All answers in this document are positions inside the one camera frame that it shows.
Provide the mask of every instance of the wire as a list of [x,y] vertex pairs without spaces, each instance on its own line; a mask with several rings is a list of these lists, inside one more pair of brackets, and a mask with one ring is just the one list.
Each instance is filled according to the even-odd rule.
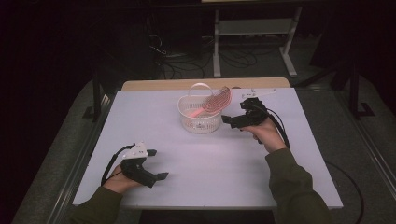
[[107,165],[107,167],[106,167],[106,169],[105,169],[105,172],[103,173],[103,175],[102,175],[102,181],[101,181],[101,186],[103,186],[105,183],[106,183],[106,181],[110,178],[106,178],[107,177],[107,175],[108,175],[108,172],[110,171],[110,168],[113,166],[113,164],[114,164],[114,161],[117,159],[117,157],[119,156],[119,154],[123,151],[123,150],[125,150],[125,149],[131,149],[131,148],[133,148],[135,146],[135,143],[133,143],[131,146],[126,146],[126,147],[123,147],[123,148],[121,148],[116,154],[114,154],[113,155],[113,157],[111,158],[111,160],[110,160],[110,162],[108,163],[108,165]]
[[159,36],[157,36],[157,35],[149,35],[149,37],[156,37],[160,41],[159,47],[163,46],[163,40]]
[[116,173],[116,174],[114,174],[114,175],[111,175],[111,176],[109,176],[106,180],[105,180],[105,183],[107,182],[107,180],[109,180],[111,177],[113,177],[113,176],[115,176],[115,175],[119,175],[120,173],[122,173],[122,171],[119,171],[118,173]]
[[193,62],[197,62],[198,60],[200,60],[200,59],[195,59],[195,58],[188,59],[186,61],[173,61],[172,59],[171,60],[167,59],[163,62],[163,64],[167,65],[168,67],[170,67],[172,69],[172,72],[173,72],[173,75],[171,77],[172,79],[174,78],[175,73],[180,73],[176,69],[181,70],[181,71],[200,70],[202,72],[202,78],[205,78],[204,68],[207,67],[207,65],[209,64],[211,59],[212,59],[212,54],[210,54],[210,56],[207,58],[207,60],[204,62],[203,65],[200,65],[198,63],[193,63]]
[[157,48],[155,48],[155,47],[152,47],[152,46],[149,46],[151,49],[155,49],[156,51],[158,51],[159,53],[161,53],[161,54],[163,54],[163,55],[166,55],[166,50],[164,50],[164,49],[157,49]]
[[243,50],[241,50],[241,48],[245,46],[243,43],[239,44],[237,47],[231,46],[231,45],[226,45],[226,48],[231,50],[230,51],[231,55],[226,55],[224,53],[219,53],[219,55],[225,63],[227,63],[228,65],[230,65],[232,67],[248,68],[251,65],[254,65],[258,62],[258,59],[256,56],[272,53],[282,45],[283,45],[283,43],[276,44],[276,46],[274,46],[273,48],[271,48],[265,52],[262,52],[262,53],[255,52],[257,50],[257,46],[255,49],[243,51]]
[[[172,72],[172,76],[170,77],[170,79],[174,79],[175,74],[180,73],[180,72],[176,71],[174,66],[170,65],[169,63],[163,63],[163,65],[166,65],[172,69],[172,71],[170,71],[170,72]],[[165,71],[165,69],[163,69],[163,78],[164,79],[167,79],[166,72],[169,72],[169,71]]]
[[283,125],[283,121],[282,121],[282,119],[280,118],[280,116],[274,111],[274,110],[272,110],[272,109],[268,109],[267,108],[267,110],[269,110],[269,111],[271,111],[271,113],[273,113],[273,114],[275,114],[276,115],[276,117],[277,117],[277,119],[279,119],[279,121],[280,121],[280,124],[282,125],[282,129],[283,129],[283,131],[284,132],[286,132],[286,130],[285,130],[285,126]]
[[350,180],[350,182],[353,184],[353,186],[355,187],[355,190],[358,192],[359,199],[361,201],[361,212],[359,213],[358,219],[356,220],[355,224],[361,223],[361,220],[363,219],[363,215],[364,215],[364,198],[363,198],[363,194],[361,193],[361,189],[359,188],[358,184],[355,182],[355,180],[347,172],[345,172],[339,166],[337,166],[334,163],[329,162],[329,161],[324,161],[324,162],[326,162],[327,164],[331,165],[335,169],[341,171],[341,173],[343,173]]
[[260,111],[264,112],[264,113],[268,116],[268,118],[270,118],[270,120],[275,124],[277,130],[279,131],[280,135],[282,136],[283,141],[285,142],[286,147],[290,148],[289,138],[288,138],[288,136],[286,135],[286,130],[285,130],[285,127],[283,126],[283,121],[282,121],[282,119],[280,118],[280,116],[279,116],[277,113],[275,113],[273,110],[270,110],[270,109],[266,108],[266,110],[269,110],[269,111],[275,113],[275,115],[277,116],[277,118],[280,120],[280,123],[282,124],[282,126],[280,126],[280,124],[279,124],[279,122],[277,121],[277,119],[276,119],[272,114],[268,113],[268,111],[266,111],[265,109],[263,109],[263,108],[261,108],[261,107],[259,107],[259,106],[257,106],[257,105],[252,105],[252,106],[255,107],[255,108],[260,109]]

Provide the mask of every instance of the dark background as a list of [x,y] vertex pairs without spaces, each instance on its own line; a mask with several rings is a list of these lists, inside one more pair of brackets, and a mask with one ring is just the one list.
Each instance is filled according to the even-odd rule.
[[[167,34],[164,44],[198,52],[201,35],[213,30],[213,21],[207,19],[213,14],[210,10],[158,13],[151,29],[146,19],[152,15],[146,13],[104,16],[73,10],[140,2],[2,1],[1,223],[12,220],[69,107],[93,73],[99,75],[106,93],[128,79],[156,79],[161,60],[149,48],[149,34]],[[323,34],[313,65],[326,68],[352,55],[359,73],[375,84],[396,114],[394,9],[387,1],[305,7],[298,33]],[[194,29],[180,29],[186,24]]]

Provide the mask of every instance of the plastic basket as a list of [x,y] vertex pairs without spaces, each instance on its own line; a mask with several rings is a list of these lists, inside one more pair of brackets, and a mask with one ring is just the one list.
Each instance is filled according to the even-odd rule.
[[189,117],[193,111],[201,108],[207,97],[210,95],[191,95],[191,90],[198,86],[204,86],[212,89],[205,83],[195,83],[189,89],[187,95],[182,96],[177,103],[178,111],[180,112],[181,124],[184,129],[190,133],[213,133],[221,123],[221,111],[217,114],[201,113],[195,118]]

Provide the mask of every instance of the floor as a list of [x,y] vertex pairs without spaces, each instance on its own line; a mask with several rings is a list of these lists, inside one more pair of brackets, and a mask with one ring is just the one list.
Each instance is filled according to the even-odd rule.
[[[310,66],[319,37],[297,36],[290,57],[298,76],[291,78],[281,60],[278,47],[284,37],[247,36],[221,39],[222,77],[286,77],[291,85],[312,77],[321,68]],[[159,79],[213,77],[211,39],[203,39],[202,58],[175,53],[165,59]],[[347,109],[348,87],[331,90],[332,74],[297,93],[328,163],[334,185],[344,208],[332,210],[334,223],[396,223],[396,118],[382,103],[375,87],[361,77],[360,102],[367,103],[375,116],[354,119]],[[92,106],[92,84],[76,98],[64,125],[58,132],[13,223],[67,223],[78,181],[88,164],[95,139],[111,101],[104,98],[103,116],[97,122],[87,118]],[[140,211],[120,210],[116,223],[138,223]]]

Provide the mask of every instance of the cable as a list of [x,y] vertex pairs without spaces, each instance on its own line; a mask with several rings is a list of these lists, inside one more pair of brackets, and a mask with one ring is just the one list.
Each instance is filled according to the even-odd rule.
[[225,63],[227,63],[227,64],[230,65],[231,67],[236,67],[236,68],[248,68],[248,67],[250,67],[251,65],[254,64],[254,63],[250,63],[250,61],[249,61],[247,58],[243,58],[243,59],[245,59],[247,62],[246,62],[246,63],[242,63],[242,62],[239,62],[239,61],[237,61],[237,60],[235,60],[235,59],[232,59],[232,58],[226,56],[224,53],[219,53],[219,56],[220,56],[220,58],[221,58]]
[[253,54],[256,56],[267,55],[267,54],[274,52],[277,49],[279,49],[279,46],[273,47],[272,49],[269,49],[268,51],[266,51],[264,53],[253,53]]
[[[172,76],[169,78],[169,79],[174,79],[174,77],[175,77],[175,74],[176,73],[180,73],[180,72],[178,72],[178,71],[176,71],[175,70],[175,68],[174,68],[174,66],[172,66],[172,65],[170,65],[169,63],[163,63],[163,65],[166,65],[166,66],[168,66],[168,67],[170,67],[171,69],[172,69]],[[164,79],[167,79],[167,77],[166,77],[166,73],[167,71],[165,71],[165,69],[163,69],[163,78]]]
[[104,172],[103,175],[102,175],[101,186],[103,186],[103,185],[106,183],[106,181],[110,178],[110,177],[107,178],[108,172],[110,171],[111,167],[112,167],[113,164],[114,164],[114,161],[117,159],[117,157],[119,156],[119,154],[120,154],[123,150],[125,150],[125,149],[131,149],[131,148],[133,148],[134,146],[135,146],[135,143],[133,143],[131,146],[123,147],[123,148],[121,148],[116,154],[113,155],[113,157],[111,158],[110,162],[108,163],[108,165],[107,165],[107,167],[106,167],[106,169],[105,169],[105,172]]
[[109,180],[111,177],[113,177],[113,176],[115,176],[115,175],[119,175],[120,173],[122,173],[122,171],[119,171],[118,173],[109,176],[109,177],[105,180],[104,184],[105,184],[105,183],[107,182],[107,180]]
[[163,74],[163,79],[166,80],[166,74],[165,74],[164,64],[162,64],[162,66],[160,66],[160,69],[161,69],[161,73]]
[[156,37],[160,41],[159,47],[163,46],[163,40],[159,36],[157,36],[157,35],[149,35],[149,37]]
[[[212,59],[212,55],[210,54],[210,56],[207,58],[207,60],[205,61],[204,65],[199,65],[197,63],[193,63],[194,61],[197,61],[198,59],[188,59],[187,61],[172,61],[172,60],[165,60],[163,64],[166,64],[168,67],[170,67],[173,71],[173,75],[175,73],[177,73],[178,71],[176,71],[176,69],[178,70],[182,70],[182,71],[196,71],[196,70],[201,70],[202,72],[202,78],[205,78],[205,70],[204,68],[207,67],[207,65],[209,64],[209,62]],[[183,66],[178,66],[178,65],[182,65],[182,64],[186,64],[186,65],[191,65],[192,68],[186,68]]]
[[350,182],[353,184],[353,186],[355,187],[355,190],[359,194],[359,199],[361,200],[361,212],[359,213],[358,219],[356,220],[355,224],[361,223],[361,220],[363,219],[363,215],[364,215],[364,198],[363,198],[363,194],[361,193],[361,189],[359,188],[358,184],[355,182],[355,180],[347,172],[345,172],[343,169],[341,169],[340,167],[338,167],[334,163],[331,163],[329,161],[324,161],[324,162],[326,162],[327,164],[331,165],[335,169],[341,171],[341,173],[343,173],[350,180]]
[[155,48],[155,47],[152,47],[152,46],[149,46],[151,49],[155,49],[157,52],[159,52],[159,53],[161,53],[161,54],[163,54],[163,55],[166,55],[166,50],[164,50],[164,49],[157,49],[157,48]]
[[236,52],[241,52],[242,54],[244,54],[243,56],[241,56],[241,55],[234,56],[236,59],[246,58],[248,55],[251,55],[255,58],[255,56],[253,55],[254,49],[249,50],[248,52],[244,52],[243,50],[240,49],[240,47],[239,48],[234,47],[234,46],[226,46],[226,47],[230,48],[232,51],[235,51],[234,55],[237,54]]
[[267,110],[273,112],[277,116],[277,118],[279,119],[279,121],[282,124],[282,126],[280,126],[279,122],[277,121],[277,119],[272,114],[268,113],[266,110],[262,109],[261,107],[259,107],[257,105],[252,105],[252,106],[255,107],[255,108],[260,109],[260,111],[264,112],[268,116],[268,118],[275,124],[277,130],[279,131],[280,135],[282,136],[286,147],[290,148],[289,138],[286,135],[286,130],[285,130],[285,127],[283,126],[283,121],[280,118],[280,116],[277,113],[275,113],[273,110],[266,108]]

